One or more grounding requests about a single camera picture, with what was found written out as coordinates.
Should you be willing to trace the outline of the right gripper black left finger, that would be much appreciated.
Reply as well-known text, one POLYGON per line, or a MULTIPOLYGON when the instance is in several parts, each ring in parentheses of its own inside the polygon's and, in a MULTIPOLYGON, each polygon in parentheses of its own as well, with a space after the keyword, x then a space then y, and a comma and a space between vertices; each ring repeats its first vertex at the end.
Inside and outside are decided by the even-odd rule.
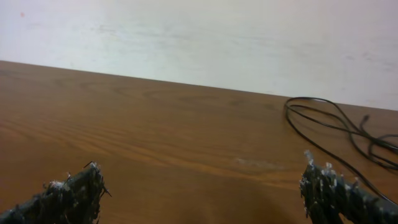
POLYGON ((100 220, 100 200, 109 191, 96 162, 64 181, 52 180, 44 191, 1 213, 1 224, 77 223, 100 220))

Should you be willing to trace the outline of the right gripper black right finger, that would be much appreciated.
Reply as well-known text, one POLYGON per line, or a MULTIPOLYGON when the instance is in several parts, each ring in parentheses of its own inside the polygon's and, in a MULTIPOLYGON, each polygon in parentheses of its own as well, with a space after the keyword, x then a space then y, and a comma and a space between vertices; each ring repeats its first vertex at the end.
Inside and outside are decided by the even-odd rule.
POLYGON ((361 189, 358 181, 345 182, 329 162, 315 165, 310 151, 304 154, 308 165, 299 182, 300 196, 312 223, 397 224, 396 204, 361 189))

